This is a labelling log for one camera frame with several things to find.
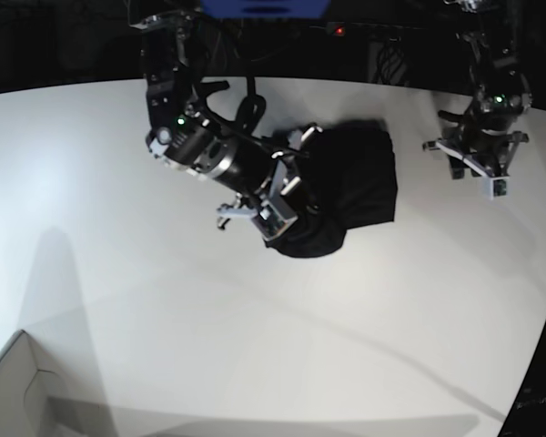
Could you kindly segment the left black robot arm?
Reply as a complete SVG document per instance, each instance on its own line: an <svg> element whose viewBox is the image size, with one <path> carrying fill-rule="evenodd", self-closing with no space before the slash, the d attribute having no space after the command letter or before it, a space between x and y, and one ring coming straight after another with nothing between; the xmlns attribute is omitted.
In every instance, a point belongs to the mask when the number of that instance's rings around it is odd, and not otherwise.
<svg viewBox="0 0 546 437"><path fill-rule="evenodd" d="M441 137L423 144L425 151L441 151L449 161L452 179L469 171L475 178L504 181L519 146L529 135L511 128L532 104L532 93L520 60L521 1L456 1L463 12L475 15L477 27L458 38L471 51L472 99L461 114L440 110L448 123Z"/></svg>

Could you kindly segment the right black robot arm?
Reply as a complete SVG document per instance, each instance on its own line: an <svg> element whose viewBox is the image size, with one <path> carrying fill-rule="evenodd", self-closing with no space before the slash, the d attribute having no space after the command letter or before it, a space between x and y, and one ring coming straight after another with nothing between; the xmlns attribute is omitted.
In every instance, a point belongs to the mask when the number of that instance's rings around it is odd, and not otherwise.
<svg viewBox="0 0 546 437"><path fill-rule="evenodd" d="M256 137L267 101L250 70L244 73L246 95L234 119L210 108L209 97L229 88L227 80L204 79L212 54L198 31L202 24L221 31L215 19L173 5L154 12L132 6L129 20L143 36L147 149L166 166L234 193L232 202L217 208L217 227L244 219L267 241L320 227L324 216L307 181L307 166L309 144L321 127L309 124L281 137Z"/></svg>

